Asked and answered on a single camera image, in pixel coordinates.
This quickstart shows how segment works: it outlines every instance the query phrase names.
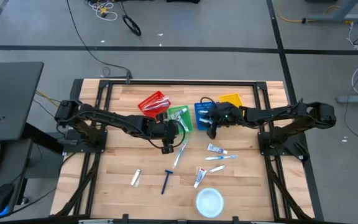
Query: computer mouse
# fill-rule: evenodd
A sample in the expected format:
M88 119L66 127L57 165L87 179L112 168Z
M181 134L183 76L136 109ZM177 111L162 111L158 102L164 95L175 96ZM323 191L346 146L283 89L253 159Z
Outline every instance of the computer mouse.
M13 194L14 186L12 184L4 184L0 186L0 213L4 211Z

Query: plastic basket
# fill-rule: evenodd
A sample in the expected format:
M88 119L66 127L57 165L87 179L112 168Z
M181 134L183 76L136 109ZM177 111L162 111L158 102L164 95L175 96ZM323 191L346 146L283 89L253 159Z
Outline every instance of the plastic basket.
M185 106L176 106L173 108L169 108L168 109L168 116L170 118L171 114L174 114L176 111L182 110L183 108L187 108L187 111L184 112L181 116L181 118L183 119L183 122L185 122L185 125L187 126L187 128L189 129L189 131L187 131L186 133L190 133L192 132L193 129L193 123L191 122L191 116L190 116L190 112L189 112L189 107L187 105ZM179 134L183 133L183 130L181 127L179 127Z
M161 100L162 98L164 98L164 95L160 91L157 91L153 95L149 96L146 100L139 103L137 107L144 115L149 116L151 118L155 118L158 114L165 112L169 108L169 106L171 105L171 102L169 100L168 100L168 106L164 106L161 108L156 108L154 110L148 110L148 111L144 111L143 109L145 106L153 102L156 102L157 100Z
M197 124L197 129L199 129L200 131L204 131L207 130L207 127L204 125L204 122L199 121L200 118L203 118L203 114L199 114L198 111L200 110L209 110L210 107L213 106L212 102L205 102L205 103L195 103L194 104L194 110L196 113L196 124Z
M239 107L242 106L242 102L240 99L240 95L238 93L232 93L228 95L218 96L220 102L229 102L234 106Z

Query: black desk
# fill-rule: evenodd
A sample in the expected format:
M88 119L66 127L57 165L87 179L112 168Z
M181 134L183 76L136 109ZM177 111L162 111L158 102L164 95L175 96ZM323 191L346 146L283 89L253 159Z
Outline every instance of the black desk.
M42 62L0 63L0 186L11 183L23 173L29 163L33 142L58 155L63 152L63 146L55 138L26 122L43 67ZM9 202L9 212L21 200L26 178L43 177L34 175L36 167L31 167L40 159L36 157L32 156L30 162L32 174L27 174L26 170L13 183L15 188Z

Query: red basket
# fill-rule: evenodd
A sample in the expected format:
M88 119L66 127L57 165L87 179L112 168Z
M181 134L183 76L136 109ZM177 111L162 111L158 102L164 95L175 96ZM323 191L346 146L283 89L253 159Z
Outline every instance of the red basket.
M169 106L171 105L171 102L168 100L168 106L165 106L165 107L161 107L161 108L156 108L154 110L149 110L149 111L144 111L144 107L153 103L153 102L156 102L157 100L161 100L162 98L164 98L164 95L160 92L160 91L157 91L155 92L153 95L149 96L146 100L144 100L143 102L139 103L137 105L137 107L140 109L140 111L146 115L146 116L149 116L151 118L154 118L160 114L160 113L163 113L165 112Z

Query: yellow basket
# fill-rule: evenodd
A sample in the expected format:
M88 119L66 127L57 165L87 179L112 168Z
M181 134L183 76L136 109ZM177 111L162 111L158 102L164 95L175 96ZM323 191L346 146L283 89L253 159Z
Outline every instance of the yellow basket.
M242 102L240 99L240 95L238 93L232 93L228 95L218 96L220 102L229 102L234 106L239 107L242 106Z

